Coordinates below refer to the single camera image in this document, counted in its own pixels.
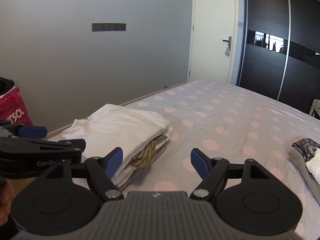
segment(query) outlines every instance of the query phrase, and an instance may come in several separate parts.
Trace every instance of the baseboard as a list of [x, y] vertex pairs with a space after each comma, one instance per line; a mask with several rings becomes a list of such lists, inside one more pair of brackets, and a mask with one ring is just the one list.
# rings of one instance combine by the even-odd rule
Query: baseboard
[[[127, 106], [127, 105], [129, 105], [129, 104], [132, 104], [132, 103], [134, 103], [134, 102], [140, 101], [140, 100], [142, 100], [142, 99], [151, 97], [151, 96], [153, 96], [153, 95], [155, 95], [155, 94], [157, 94], [157, 93], [161, 93], [161, 92], [166, 91], [166, 90], [168, 90], [168, 89], [175, 88], [175, 87], [178, 87], [178, 86], [181, 86], [181, 85], [184, 85], [184, 84], [186, 84], [186, 82], [181, 83], [181, 84], [179, 84], [179, 85], [175, 85], [175, 86], [166, 88], [166, 89], [159, 90], [159, 91], [157, 91], [157, 92], [154, 92], [154, 93], [145, 95], [145, 96], [143, 96], [143, 97], [136, 98], [136, 99], [134, 99], [134, 100], [125, 102], [125, 103], [123, 103], [123, 104], [120, 104], [120, 106]], [[57, 129], [57, 130], [54, 130], [54, 131], [52, 131], [52, 132], [49, 132], [48, 135], [46, 136], [45, 140], [48, 140], [48, 139], [50, 139], [51, 137], [56, 136], [56, 135], [62, 133], [64, 130], [70, 128], [71, 125], [72, 125], [72, 123], [71, 123], [71, 124], [68, 124], [68, 125], [66, 125], [66, 126], [64, 126], [64, 127], [61, 127], [61, 128], [59, 128], [59, 129]]]

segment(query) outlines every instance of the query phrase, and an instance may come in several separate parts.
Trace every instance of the dark wardrobe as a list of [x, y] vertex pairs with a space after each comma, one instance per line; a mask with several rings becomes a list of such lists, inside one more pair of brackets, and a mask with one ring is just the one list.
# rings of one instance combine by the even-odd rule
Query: dark wardrobe
[[320, 99], [320, 1], [247, 0], [244, 50], [240, 87], [309, 113]]

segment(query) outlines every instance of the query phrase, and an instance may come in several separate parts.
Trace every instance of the human hand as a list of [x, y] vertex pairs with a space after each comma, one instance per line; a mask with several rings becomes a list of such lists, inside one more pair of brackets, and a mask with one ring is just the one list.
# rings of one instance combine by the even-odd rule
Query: human hand
[[5, 185], [0, 189], [0, 226], [3, 226], [8, 221], [13, 197], [14, 190], [12, 184], [6, 179]]

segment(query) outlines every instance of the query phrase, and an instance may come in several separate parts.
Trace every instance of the blue gripper pad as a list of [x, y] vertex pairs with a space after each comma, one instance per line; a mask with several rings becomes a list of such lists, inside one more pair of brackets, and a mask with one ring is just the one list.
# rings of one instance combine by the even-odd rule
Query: blue gripper pad
[[202, 153], [198, 148], [194, 148], [191, 151], [190, 158], [192, 166], [196, 169], [201, 179], [204, 179], [204, 177], [207, 176], [210, 171], [208, 167], [209, 158], [207, 157], [206, 160], [201, 154], [205, 156], [205, 154]]
[[19, 128], [18, 135], [27, 138], [45, 138], [48, 134], [47, 128], [42, 126], [25, 126]]
[[114, 148], [106, 157], [104, 157], [104, 173], [109, 179], [113, 177], [122, 164], [123, 151], [120, 147]]

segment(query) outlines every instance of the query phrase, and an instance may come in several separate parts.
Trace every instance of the bed sheet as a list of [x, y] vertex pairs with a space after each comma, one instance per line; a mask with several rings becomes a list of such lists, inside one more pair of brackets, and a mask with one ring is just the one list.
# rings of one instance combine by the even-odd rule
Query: bed sheet
[[[184, 190], [201, 182], [190, 162], [197, 147], [209, 157], [231, 163], [254, 158], [301, 200], [303, 216], [296, 232], [304, 239], [320, 236], [320, 207], [288, 152], [302, 138], [320, 142], [320, 121], [288, 105], [241, 87], [202, 79], [176, 87], [128, 107], [160, 113], [174, 134], [166, 151], [124, 190]], [[227, 187], [240, 182], [229, 180]]]

